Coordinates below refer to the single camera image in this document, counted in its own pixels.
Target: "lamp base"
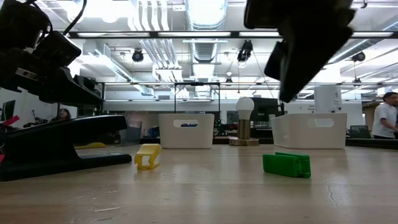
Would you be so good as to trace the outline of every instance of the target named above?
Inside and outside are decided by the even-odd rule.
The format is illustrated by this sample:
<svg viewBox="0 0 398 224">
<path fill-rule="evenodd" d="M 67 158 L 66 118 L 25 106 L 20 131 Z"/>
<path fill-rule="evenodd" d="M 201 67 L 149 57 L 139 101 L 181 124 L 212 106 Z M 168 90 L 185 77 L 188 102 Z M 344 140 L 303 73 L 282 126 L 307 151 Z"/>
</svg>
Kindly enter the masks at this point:
<svg viewBox="0 0 398 224">
<path fill-rule="evenodd" d="M 259 146 L 259 140 L 258 139 L 240 139 L 237 137 L 229 137 L 229 145 L 230 146 Z"/>
</svg>

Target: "chair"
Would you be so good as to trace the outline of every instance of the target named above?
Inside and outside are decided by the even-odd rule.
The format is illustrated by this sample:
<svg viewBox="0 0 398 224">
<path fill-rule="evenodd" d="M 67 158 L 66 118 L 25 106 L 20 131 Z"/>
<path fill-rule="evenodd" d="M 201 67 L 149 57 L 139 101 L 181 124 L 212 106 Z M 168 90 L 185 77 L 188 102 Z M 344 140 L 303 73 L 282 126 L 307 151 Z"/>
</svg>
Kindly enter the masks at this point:
<svg viewBox="0 0 398 224">
<path fill-rule="evenodd" d="M 349 127 L 350 138 L 371 139 L 371 132 L 367 125 L 352 125 Z"/>
</svg>

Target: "white storage bin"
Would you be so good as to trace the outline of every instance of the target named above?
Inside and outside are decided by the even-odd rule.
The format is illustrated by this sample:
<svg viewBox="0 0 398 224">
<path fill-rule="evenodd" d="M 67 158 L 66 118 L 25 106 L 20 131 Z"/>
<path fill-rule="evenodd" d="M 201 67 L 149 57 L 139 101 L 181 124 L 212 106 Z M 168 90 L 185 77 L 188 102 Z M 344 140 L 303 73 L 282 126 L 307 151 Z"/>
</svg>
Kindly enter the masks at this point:
<svg viewBox="0 0 398 224">
<path fill-rule="evenodd" d="M 343 149 L 347 114 L 285 114 L 272 119 L 274 145 L 293 149 Z"/>
<path fill-rule="evenodd" d="M 209 149 L 213 145 L 214 115 L 160 114 L 159 129 L 164 149 Z"/>
</svg>

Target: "yellow plastic piece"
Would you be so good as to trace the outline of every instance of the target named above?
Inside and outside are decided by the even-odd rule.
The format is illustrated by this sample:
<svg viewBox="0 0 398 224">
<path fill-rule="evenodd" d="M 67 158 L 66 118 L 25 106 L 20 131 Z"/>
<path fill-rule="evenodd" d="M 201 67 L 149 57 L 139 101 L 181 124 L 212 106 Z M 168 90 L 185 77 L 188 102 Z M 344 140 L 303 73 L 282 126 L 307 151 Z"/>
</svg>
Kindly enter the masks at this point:
<svg viewBox="0 0 398 224">
<path fill-rule="evenodd" d="M 160 154 L 161 149 L 162 147 L 160 144 L 143 144 L 134 157 L 134 163 L 137 164 L 137 169 L 155 169 L 157 166 L 159 166 L 159 163 L 155 162 L 155 160 Z M 143 156 L 149 156 L 149 165 L 142 165 Z"/>
<path fill-rule="evenodd" d="M 99 147 L 106 147 L 106 145 L 102 142 L 93 142 L 85 146 L 75 146 L 75 149 L 94 149 Z"/>
</svg>

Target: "wooden table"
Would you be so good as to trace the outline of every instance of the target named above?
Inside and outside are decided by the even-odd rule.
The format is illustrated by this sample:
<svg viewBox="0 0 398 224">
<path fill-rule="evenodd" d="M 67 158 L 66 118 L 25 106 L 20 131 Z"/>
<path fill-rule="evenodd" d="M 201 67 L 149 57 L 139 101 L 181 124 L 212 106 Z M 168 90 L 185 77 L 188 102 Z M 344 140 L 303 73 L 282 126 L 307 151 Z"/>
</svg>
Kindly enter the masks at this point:
<svg viewBox="0 0 398 224">
<path fill-rule="evenodd" d="M 137 146 L 80 150 L 134 153 Z M 272 145 L 164 149 L 160 166 L 123 164 L 0 183 L 0 223 L 397 223 L 398 151 L 294 150 L 311 179 L 262 170 Z"/>
</svg>

